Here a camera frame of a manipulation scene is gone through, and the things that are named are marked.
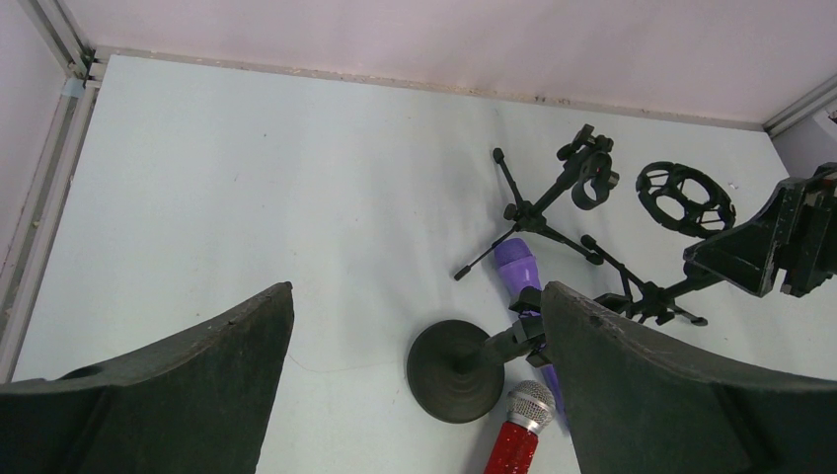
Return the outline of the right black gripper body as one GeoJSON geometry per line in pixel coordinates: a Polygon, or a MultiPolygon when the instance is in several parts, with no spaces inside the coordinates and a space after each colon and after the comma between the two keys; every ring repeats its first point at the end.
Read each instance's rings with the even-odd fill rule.
{"type": "Polygon", "coordinates": [[[781,292],[803,297],[836,275],[836,164],[777,185],[781,292]]]}

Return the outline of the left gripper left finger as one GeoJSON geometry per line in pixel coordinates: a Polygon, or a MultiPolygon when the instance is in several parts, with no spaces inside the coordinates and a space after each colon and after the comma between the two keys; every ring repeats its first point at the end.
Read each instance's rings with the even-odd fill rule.
{"type": "Polygon", "coordinates": [[[1,388],[5,473],[253,473],[287,354],[292,286],[125,355],[1,388]]]}

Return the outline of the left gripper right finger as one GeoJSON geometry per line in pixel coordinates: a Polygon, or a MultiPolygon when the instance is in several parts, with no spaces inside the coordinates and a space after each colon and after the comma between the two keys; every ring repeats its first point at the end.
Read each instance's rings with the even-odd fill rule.
{"type": "Polygon", "coordinates": [[[832,473],[836,385],[716,355],[553,281],[547,356],[584,473],[832,473]]]}

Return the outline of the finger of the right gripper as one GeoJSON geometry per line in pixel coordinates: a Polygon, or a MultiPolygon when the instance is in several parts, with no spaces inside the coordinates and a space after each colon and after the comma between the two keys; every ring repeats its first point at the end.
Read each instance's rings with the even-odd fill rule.
{"type": "Polygon", "coordinates": [[[686,248],[684,261],[752,295],[764,296],[773,289],[780,254],[791,241],[794,212],[792,194],[775,190],[750,220],[686,248]]]}

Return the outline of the black tripod shock-mount stand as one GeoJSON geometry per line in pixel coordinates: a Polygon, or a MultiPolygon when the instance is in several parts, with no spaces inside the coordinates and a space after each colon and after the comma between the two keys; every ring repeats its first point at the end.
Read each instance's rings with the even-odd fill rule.
{"type": "Polygon", "coordinates": [[[700,243],[733,227],[736,219],[731,197],[712,177],[685,164],[658,161],[640,171],[635,191],[640,205],[647,212],[647,223],[661,228],[651,231],[641,246],[640,254],[631,257],[645,270],[656,266],[667,277],[679,265],[682,276],[671,284],[661,284],[632,270],[615,258],[591,236],[581,243],[601,261],[616,270],[622,285],[620,293],[607,292],[594,298],[601,306],[639,323],[648,320],[664,325],[677,317],[697,327],[708,320],[683,308],[677,299],[705,289],[720,280],[708,271],[681,260],[689,238],[700,243]]]}

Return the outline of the red glitter microphone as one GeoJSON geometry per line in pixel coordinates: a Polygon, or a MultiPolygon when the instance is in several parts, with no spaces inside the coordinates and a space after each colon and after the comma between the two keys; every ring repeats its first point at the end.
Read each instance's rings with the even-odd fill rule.
{"type": "Polygon", "coordinates": [[[516,384],[507,394],[507,420],[499,429],[484,473],[528,473],[539,435],[555,415],[556,401],[545,385],[535,380],[516,384]]]}

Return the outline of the purple microphone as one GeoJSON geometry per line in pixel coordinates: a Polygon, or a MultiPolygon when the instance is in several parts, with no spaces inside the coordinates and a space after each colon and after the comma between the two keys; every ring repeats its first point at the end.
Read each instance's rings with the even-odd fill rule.
{"type": "MultiPolygon", "coordinates": [[[[495,269],[505,285],[512,303],[519,299],[526,287],[541,290],[536,258],[528,245],[521,238],[512,238],[500,243],[494,250],[495,269]]],[[[559,378],[555,368],[548,364],[540,368],[544,384],[552,392],[556,401],[556,413],[559,426],[565,435],[570,433],[559,378]]]]}

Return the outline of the black tripod clip stand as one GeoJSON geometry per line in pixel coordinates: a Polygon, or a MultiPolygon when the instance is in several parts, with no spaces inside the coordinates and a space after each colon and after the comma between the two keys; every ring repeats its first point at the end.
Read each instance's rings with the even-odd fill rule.
{"type": "Polygon", "coordinates": [[[505,163],[503,151],[498,147],[495,148],[492,151],[493,160],[502,170],[513,195],[513,202],[508,204],[503,211],[503,218],[510,221],[512,226],[483,254],[454,274],[453,278],[456,281],[461,280],[479,261],[517,232],[541,235],[579,252],[594,266],[602,265],[604,263],[602,257],[550,227],[544,212],[565,192],[571,193],[573,204],[581,210],[591,210],[606,202],[611,191],[620,181],[620,175],[612,169],[613,147],[613,139],[602,134],[596,135],[594,126],[591,124],[584,125],[571,143],[557,151],[556,157],[563,163],[563,172],[555,183],[534,202],[522,196],[505,163]]]}

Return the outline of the round base mic stand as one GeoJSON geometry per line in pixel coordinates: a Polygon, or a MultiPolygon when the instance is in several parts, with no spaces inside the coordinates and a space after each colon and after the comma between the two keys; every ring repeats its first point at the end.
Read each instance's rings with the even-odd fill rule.
{"type": "Polygon", "coordinates": [[[439,421],[470,423],[499,401],[506,363],[523,356],[534,367],[548,365],[544,323],[538,315],[541,294],[533,286],[523,288],[509,306],[519,318],[494,336],[457,319],[422,331],[406,364],[408,384],[418,404],[439,421]]]}

